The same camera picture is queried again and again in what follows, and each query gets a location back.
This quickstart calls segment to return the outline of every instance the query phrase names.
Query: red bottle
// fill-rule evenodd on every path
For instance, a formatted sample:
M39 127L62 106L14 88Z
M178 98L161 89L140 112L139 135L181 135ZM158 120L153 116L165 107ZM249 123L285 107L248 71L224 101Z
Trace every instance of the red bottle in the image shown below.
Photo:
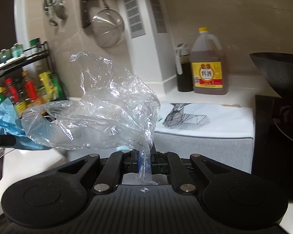
M16 89L15 85L13 84L12 78L6 79L5 83L6 83L6 87L7 87L8 91L11 94L11 102L17 103L19 101L19 97L18 97L17 89Z
M27 96L30 98L31 101L35 101L38 98L38 96L35 90L34 82L31 79L30 75L28 74L27 70L22 72L22 77L23 77L23 85L24 85Z

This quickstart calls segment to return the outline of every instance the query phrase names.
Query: dish rack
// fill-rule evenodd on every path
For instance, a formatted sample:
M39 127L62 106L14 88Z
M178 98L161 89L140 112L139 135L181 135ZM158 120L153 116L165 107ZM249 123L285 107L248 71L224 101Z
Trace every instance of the dish rack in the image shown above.
M45 59L46 60L46 63L47 63L47 66L48 66L48 70L51 72L51 73L56 73L55 72L55 69L54 69L54 65L53 65L53 61L52 61L52 58L50 56L50 50L49 50L49 45L48 45L48 42L45 41L44 43L41 44L41 48L42 50L37 52L37 53L34 53L32 55L29 55L29 56L26 56L22 59L18 59L18 60L15 60L14 62L12 63L9 63L5 66L2 66L0 68L0 78L15 71L15 70L18 70L19 68L22 68L26 65L29 65L29 64L32 64L36 61L40 61L40 60L43 60ZM53 101L59 101L59 100L66 100L66 96L64 95L64 97L59 97Z

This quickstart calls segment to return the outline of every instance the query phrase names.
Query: clear plastic bag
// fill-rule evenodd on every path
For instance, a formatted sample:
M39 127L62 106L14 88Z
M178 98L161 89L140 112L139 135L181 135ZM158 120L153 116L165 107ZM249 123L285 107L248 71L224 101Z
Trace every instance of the clear plastic bag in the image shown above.
M70 66L80 69L81 100L28 108L21 120L26 135L36 143L66 150L119 146L139 150L137 181L153 183L150 147L160 109L154 92L125 67L94 54L73 54ZM56 121L42 117L43 110Z

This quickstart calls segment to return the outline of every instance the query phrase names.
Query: air vent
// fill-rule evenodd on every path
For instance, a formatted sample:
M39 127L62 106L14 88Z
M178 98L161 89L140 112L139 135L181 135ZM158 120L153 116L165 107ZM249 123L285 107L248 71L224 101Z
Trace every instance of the air vent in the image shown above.
M150 2L152 6L157 32L167 32L160 1L150 0Z
M145 34L137 0L124 0L131 38Z

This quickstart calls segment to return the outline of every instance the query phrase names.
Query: yellow label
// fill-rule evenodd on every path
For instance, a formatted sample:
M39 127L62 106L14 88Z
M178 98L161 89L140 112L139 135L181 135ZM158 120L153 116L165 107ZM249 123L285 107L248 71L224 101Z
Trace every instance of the yellow label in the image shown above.
M50 78L50 72L43 72L39 74L39 77L45 87L46 93L52 95L54 92L54 85Z
M23 112L26 110L27 105L24 101L17 103L15 106L16 113L19 117L22 117Z
M194 86L202 88L222 88L222 63L192 62Z

